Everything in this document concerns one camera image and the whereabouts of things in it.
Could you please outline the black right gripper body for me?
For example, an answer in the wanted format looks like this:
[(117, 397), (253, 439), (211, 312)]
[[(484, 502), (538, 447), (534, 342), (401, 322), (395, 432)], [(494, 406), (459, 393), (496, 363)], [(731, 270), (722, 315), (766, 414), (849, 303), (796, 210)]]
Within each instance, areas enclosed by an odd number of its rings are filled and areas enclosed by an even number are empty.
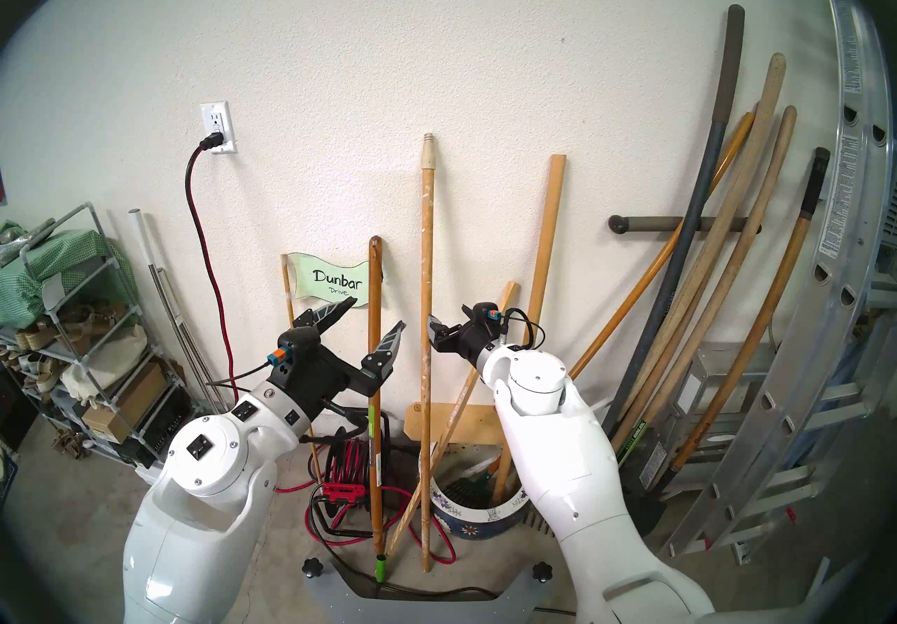
[(499, 324), (460, 324), (455, 332), (455, 349), (474, 369), (482, 370), (501, 334)]

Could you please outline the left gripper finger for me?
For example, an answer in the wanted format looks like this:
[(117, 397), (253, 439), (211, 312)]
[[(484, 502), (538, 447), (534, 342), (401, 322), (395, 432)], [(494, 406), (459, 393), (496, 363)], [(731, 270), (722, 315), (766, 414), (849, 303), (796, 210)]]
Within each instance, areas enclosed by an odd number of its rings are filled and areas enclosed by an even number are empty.
[(309, 308), (293, 320), (293, 328), (315, 327), (318, 331), (326, 331), (350, 311), (357, 303), (356, 297), (347, 297), (341, 302), (325, 304), (318, 308)]
[(374, 380), (387, 380), (391, 376), (400, 339), (406, 324), (399, 320), (379, 341), (376, 348), (362, 360), (361, 371)]

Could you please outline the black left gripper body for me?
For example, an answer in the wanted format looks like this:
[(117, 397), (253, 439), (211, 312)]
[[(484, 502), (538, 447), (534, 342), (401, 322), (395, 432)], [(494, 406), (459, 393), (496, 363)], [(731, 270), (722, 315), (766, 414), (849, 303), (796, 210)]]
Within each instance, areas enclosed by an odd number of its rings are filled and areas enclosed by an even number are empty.
[(270, 383), (283, 391), (309, 421), (314, 421), (345, 390), (371, 398), (383, 386), (383, 352), (366, 356), (360, 368), (327, 348), (277, 357), (270, 355)]

